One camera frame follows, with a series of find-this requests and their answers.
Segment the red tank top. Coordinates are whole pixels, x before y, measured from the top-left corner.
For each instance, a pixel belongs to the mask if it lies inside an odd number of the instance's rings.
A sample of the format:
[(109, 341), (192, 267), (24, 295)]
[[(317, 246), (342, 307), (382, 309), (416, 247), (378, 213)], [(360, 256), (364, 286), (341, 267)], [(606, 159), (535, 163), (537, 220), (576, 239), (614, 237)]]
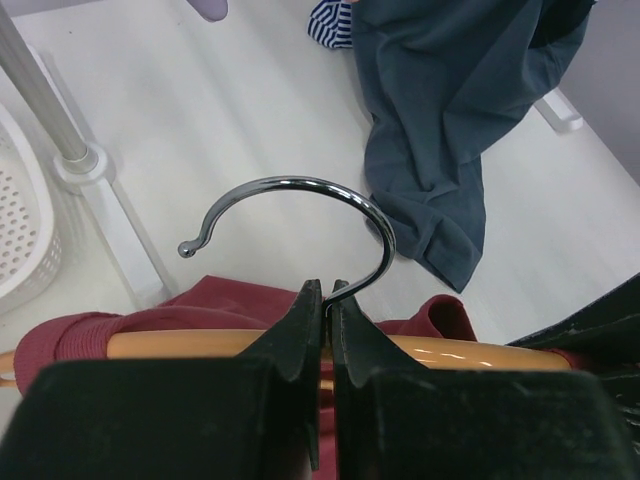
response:
[[(106, 359), (116, 334), (172, 330), (266, 330), (289, 310), (295, 292), (207, 276), (187, 292), (148, 310), (129, 315), (85, 312), (48, 320), (19, 342), (13, 365), (21, 393), (37, 374), (56, 361)], [(385, 320), (386, 335), (477, 342), (463, 304), (436, 295), (406, 320)], [(322, 394), (320, 470), (312, 479), (356, 479), (338, 473), (333, 394)]]

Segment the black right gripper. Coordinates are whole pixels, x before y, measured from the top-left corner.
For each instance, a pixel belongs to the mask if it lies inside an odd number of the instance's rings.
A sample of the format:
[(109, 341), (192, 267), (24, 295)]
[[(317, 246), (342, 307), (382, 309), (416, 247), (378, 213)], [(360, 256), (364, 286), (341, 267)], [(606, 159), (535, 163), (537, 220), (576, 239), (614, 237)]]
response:
[(639, 277), (633, 276), (565, 320), (510, 343), (565, 355), (599, 377), (627, 427), (639, 433)]

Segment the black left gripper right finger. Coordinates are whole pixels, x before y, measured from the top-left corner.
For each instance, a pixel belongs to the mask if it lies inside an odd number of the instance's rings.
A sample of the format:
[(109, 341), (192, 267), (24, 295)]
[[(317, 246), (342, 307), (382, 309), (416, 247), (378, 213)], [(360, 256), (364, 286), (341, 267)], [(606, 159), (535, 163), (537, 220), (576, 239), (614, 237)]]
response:
[(598, 376), (420, 365), (354, 299), (334, 307), (338, 473), (356, 479), (635, 479), (633, 435)]

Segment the orange hanger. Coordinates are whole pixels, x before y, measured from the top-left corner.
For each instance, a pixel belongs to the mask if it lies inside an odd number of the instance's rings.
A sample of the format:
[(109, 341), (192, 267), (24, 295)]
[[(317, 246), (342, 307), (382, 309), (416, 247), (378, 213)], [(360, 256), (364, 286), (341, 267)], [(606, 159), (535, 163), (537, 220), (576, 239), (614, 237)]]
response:
[[(199, 229), (230, 181), (129, 182), (123, 192), (173, 294), (207, 275), (295, 290), (312, 278), (330, 287), (376, 265), (381, 249), (363, 218), (334, 200), (302, 192), (264, 194), (228, 211), (209, 246), (191, 260), (178, 244)], [(558, 227), (561, 199), (530, 183), (485, 183), (484, 255), (462, 300), (479, 338), (505, 343), (555, 323), (579, 306), (566, 242)], [(37, 324), (85, 311), (129, 313), (127, 287), (96, 231), (82, 218), (62, 234), (62, 265), (35, 300), (2, 316), (1, 347), (11, 350)]]

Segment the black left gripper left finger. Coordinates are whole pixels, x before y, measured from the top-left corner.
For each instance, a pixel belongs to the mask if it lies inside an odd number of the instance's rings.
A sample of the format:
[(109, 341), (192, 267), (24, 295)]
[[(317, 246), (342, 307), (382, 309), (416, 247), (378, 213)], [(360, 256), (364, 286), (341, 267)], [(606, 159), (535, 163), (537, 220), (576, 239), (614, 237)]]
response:
[(42, 369), (1, 442), (5, 479), (306, 479), (319, 466), (321, 287), (226, 358)]

